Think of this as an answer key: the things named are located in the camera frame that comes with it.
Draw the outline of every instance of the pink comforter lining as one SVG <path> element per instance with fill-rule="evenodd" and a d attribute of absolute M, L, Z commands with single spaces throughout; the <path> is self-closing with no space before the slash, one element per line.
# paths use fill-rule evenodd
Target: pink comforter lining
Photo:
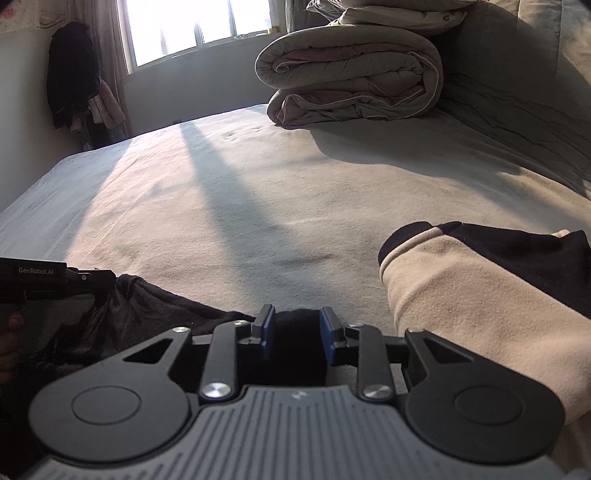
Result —
<path fill-rule="evenodd" d="M 394 51 L 406 53 L 411 47 L 392 43 L 366 43 L 363 45 L 349 45 L 347 47 L 305 48 L 293 50 L 273 62 L 272 68 L 276 73 L 287 72 L 291 67 L 316 61 L 350 60 L 359 55 L 376 53 L 379 51 Z"/>

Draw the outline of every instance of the dark jacket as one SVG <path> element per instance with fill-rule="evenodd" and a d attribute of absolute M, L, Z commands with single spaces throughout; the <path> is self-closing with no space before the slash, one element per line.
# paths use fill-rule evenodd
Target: dark jacket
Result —
<path fill-rule="evenodd" d="M 72 125 L 72 113 L 88 109 L 99 93 L 99 62 L 88 27 L 71 22 L 53 34 L 49 46 L 47 100 L 56 128 Z"/>

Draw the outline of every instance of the hanging clothes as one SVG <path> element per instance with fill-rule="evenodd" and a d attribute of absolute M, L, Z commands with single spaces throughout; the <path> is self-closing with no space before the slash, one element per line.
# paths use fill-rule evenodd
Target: hanging clothes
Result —
<path fill-rule="evenodd" d="M 96 124 L 105 124 L 108 129 L 114 129 L 125 122 L 125 114 L 117 98 L 103 79 L 100 79 L 99 94 L 88 100 L 88 104 Z"/>
<path fill-rule="evenodd" d="M 88 27 L 71 22 L 53 34 L 49 47 L 47 101 L 54 127 L 70 127 L 73 114 L 86 112 L 99 91 L 99 62 Z"/>

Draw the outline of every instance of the white bed sheet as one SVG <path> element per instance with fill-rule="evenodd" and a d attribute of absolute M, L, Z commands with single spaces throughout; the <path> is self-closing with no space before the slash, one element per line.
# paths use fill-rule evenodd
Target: white bed sheet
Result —
<path fill-rule="evenodd" d="M 286 130 L 259 105 L 64 159 L 0 214 L 0 256 L 250 314 L 330 305 L 392 333 L 377 254 L 400 226 L 591 233 L 589 200 L 527 162 L 440 111 Z"/>

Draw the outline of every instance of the window frame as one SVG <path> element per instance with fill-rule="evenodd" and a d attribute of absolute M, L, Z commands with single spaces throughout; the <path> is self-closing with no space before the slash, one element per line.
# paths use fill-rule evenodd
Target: window frame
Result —
<path fill-rule="evenodd" d="M 251 32 L 248 34 L 237 35 L 236 34 L 236 21 L 234 18 L 234 13 L 232 9 L 232 3 L 230 0 L 228 2 L 228 21 L 230 24 L 230 37 L 220 38 L 219 40 L 214 40 L 211 42 L 204 43 L 203 42 L 203 35 L 201 33 L 201 29 L 199 28 L 199 24 L 195 24 L 194 26 L 194 34 L 195 34 L 195 47 L 186 48 L 185 50 L 181 50 L 175 53 L 165 53 L 166 52 L 166 40 L 164 38 L 164 33 L 161 31 L 161 42 L 163 45 L 163 53 L 164 55 L 159 59 L 155 59 L 149 61 L 148 63 L 144 63 L 142 65 L 137 64 L 135 59 L 135 50 L 134 50 L 134 39 L 131 35 L 131 25 L 129 23 L 129 14 L 127 10 L 127 1 L 126 0 L 118 0 L 118 8 L 119 8 L 119 30 L 121 31 L 121 37 L 124 44 L 125 50 L 125 63 L 127 66 L 127 74 L 132 75 L 134 72 L 139 70 L 143 70 L 145 68 L 149 68 L 153 65 L 158 63 L 162 63 L 170 58 L 175 58 L 180 55 L 185 55 L 187 53 L 191 53 L 197 50 L 203 50 L 204 48 L 211 48 L 216 47 L 219 45 L 240 42 L 246 40 L 248 38 L 260 37 L 263 35 L 273 35 L 277 33 L 283 33 L 284 27 L 282 26 L 282 22 L 278 18 L 278 8 L 277 8 L 277 1 L 278 0 L 268 0 L 269 2 L 269 14 L 271 16 L 271 23 L 272 27 L 269 30 L 261 30 L 257 32 Z"/>

